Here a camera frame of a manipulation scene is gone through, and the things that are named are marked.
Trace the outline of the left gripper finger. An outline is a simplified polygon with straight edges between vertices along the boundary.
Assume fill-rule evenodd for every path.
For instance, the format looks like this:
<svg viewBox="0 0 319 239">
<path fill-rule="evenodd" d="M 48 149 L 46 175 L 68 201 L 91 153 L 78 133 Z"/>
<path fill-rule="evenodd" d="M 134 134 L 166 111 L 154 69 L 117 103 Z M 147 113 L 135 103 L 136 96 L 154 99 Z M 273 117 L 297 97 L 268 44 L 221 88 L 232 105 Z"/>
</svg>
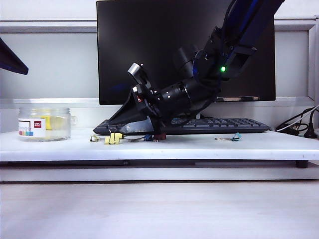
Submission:
<svg viewBox="0 0 319 239">
<path fill-rule="evenodd" d="M 2 39 L 0 39 L 0 68 L 19 74 L 28 74 L 28 67 Z"/>
</svg>

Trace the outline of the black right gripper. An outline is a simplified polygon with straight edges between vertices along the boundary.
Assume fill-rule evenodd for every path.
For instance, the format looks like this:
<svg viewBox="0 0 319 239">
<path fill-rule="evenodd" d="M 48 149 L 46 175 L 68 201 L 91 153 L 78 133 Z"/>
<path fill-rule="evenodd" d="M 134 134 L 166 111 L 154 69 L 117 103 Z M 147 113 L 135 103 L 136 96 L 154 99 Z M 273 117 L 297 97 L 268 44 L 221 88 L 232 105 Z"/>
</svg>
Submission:
<svg viewBox="0 0 319 239">
<path fill-rule="evenodd" d="M 154 132 L 161 134 L 162 114 L 154 95 L 144 84 L 135 85 L 135 94 L 130 90 L 128 99 L 109 119 L 109 125 L 125 124 L 120 132 Z"/>
</svg>

